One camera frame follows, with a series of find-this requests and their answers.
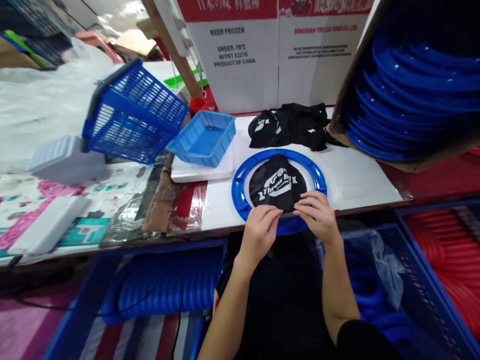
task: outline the hand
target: hand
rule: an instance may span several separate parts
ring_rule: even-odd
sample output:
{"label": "hand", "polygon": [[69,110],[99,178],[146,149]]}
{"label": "hand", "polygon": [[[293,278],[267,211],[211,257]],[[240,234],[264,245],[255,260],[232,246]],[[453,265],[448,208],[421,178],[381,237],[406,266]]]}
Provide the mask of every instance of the hand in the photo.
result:
{"label": "hand", "polygon": [[271,205],[260,205],[250,211],[237,259],[252,271],[272,247],[283,212]]}
{"label": "hand", "polygon": [[342,239],[335,211],[330,207],[325,194],[320,191],[309,191],[300,196],[302,199],[294,205],[293,214],[301,217],[311,232],[326,246]]}

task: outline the black shirt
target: black shirt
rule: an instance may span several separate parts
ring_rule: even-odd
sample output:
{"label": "black shirt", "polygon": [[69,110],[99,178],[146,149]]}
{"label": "black shirt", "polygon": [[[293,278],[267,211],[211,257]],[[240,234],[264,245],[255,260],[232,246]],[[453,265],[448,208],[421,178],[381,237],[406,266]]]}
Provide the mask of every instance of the black shirt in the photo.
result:
{"label": "black shirt", "polygon": [[[220,298],[240,243],[229,238]],[[236,359],[402,359],[374,325],[341,327],[335,348],[322,312],[322,273],[315,245],[278,238],[250,281],[242,341]]]}

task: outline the black fabric bag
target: black fabric bag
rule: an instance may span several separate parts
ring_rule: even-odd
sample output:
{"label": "black fabric bag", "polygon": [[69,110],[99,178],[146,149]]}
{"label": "black fabric bag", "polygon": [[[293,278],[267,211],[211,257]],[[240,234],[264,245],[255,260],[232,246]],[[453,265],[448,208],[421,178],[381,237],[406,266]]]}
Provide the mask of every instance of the black fabric bag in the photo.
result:
{"label": "black fabric bag", "polygon": [[298,169],[284,155],[273,155],[252,174],[248,192],[254,207],[273,205],[291,213],[307,184]]}
{"label": "black fabric bag", "polygon": [[303,106],[297,103],[279,109],[264,110],[248,127],[250,147],[254,149],[299,144],[312,151],[322,151],[327,143],[344,146],[326,131],[330,123],[325,104]]}

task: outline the person's left hand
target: person's left hand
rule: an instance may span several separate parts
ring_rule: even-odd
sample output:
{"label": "person's left hand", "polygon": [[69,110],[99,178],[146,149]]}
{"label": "person's left hand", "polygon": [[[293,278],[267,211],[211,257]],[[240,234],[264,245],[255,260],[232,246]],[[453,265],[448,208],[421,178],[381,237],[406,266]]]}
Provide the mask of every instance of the person's left hand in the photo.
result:
{"label": "person's left hand", "polygon": [[283,212],[271,205],[260,205],[250,211],[237,255],[244,266],[254,270],[267,255],[277,238],[279,217]]}

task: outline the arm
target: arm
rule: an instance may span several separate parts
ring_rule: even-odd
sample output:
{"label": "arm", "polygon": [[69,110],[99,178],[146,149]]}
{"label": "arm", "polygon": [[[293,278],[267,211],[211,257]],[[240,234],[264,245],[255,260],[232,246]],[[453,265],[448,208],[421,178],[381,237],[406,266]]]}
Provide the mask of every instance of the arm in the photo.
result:
{"label": "arm", "polygon": [[319,191],[306,192],[301,197],[293,213],[300,216],[325,245],[321,291],[323,317],[336,346],[342,325],[350,320],[360,320],[359,307],[347,270],[344,241],[327,197]]}
{"label": "arm", "polygon": [[275,241],[282,212],[269,205],[261,205],[250,211],[240,251],[233,262],[230,279],[203,340],[199,360],[229,360],[239,351],[250,279]]}

